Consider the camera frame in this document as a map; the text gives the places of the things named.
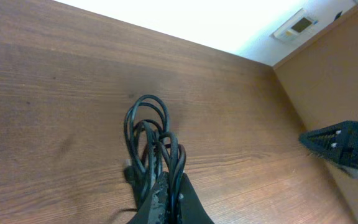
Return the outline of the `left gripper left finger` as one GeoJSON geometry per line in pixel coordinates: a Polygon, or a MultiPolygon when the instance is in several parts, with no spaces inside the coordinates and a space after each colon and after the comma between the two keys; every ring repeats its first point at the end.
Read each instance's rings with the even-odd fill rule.
{"type": "Polygon", "coordinates": [[[147,193],[142,205],[137,204],[137,213],[128,224],[166,224],[169,223],[168,172],[162,172],[154,186],[147,193]]]}

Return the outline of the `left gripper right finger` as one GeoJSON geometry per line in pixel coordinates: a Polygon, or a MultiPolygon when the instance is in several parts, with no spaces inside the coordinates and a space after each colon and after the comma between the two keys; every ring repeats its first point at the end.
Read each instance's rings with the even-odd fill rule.
{"type": "Polygon", "coordinates": [[[189,177],[185,173],[177,177],[175,186],[177,187],[175,223],[214,224],[203,208],[189,177]]]}

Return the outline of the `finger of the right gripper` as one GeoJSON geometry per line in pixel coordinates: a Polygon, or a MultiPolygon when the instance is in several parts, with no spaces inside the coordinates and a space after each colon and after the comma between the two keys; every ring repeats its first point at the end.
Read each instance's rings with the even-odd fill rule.
{"type": "Polygon", "coordinates": [[[358,121],[308,131],[299,142],[346,174],[358,174],[358,121]]]}

